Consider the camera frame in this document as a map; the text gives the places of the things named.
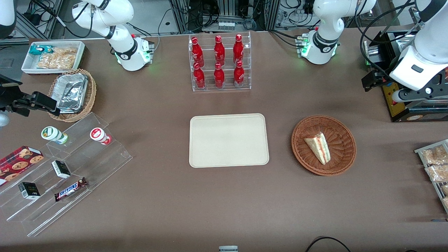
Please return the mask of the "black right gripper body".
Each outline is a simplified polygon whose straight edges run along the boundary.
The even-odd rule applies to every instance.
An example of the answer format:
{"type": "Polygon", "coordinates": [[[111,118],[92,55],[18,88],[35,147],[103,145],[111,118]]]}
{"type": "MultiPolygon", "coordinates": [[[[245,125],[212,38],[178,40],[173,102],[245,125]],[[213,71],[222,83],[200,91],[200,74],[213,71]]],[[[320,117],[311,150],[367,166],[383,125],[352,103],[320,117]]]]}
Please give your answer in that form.
{"type": "Polygon", "coordinates": [[[20,90],[21,82],[0,75],[0,110],[28,117],[34,96],[20,90]]]}

